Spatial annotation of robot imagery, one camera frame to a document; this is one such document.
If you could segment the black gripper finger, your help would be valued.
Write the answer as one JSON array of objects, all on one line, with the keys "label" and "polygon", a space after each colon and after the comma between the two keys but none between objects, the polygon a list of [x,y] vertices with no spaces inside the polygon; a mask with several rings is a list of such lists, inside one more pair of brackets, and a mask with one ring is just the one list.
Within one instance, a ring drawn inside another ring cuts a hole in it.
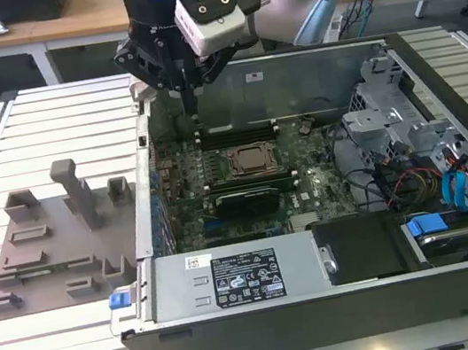
[{"label": "black gripper finger", "polygon": [[183,69],[172,59],[169,44],[158,37],[152,45],[156,56],[136,42],[124,43],[115,52],[114,63],[156,90],[175,92],[181,98],[183,111],[194,117],[190,86]]},{"label": "black gripper finger", "polygon": [[212,55],[198,57],[193,56],[188,60],[186,64],[188,80],[190,85],[192,97],[192,106],[194,116],[198,117],[198,98],[196,95],[196,89],[200,89],[205,84],[214,82],[217,76],[227,66],[232,57],[235,55],[237,49],[236,46],[229,46],[223,48]]}]

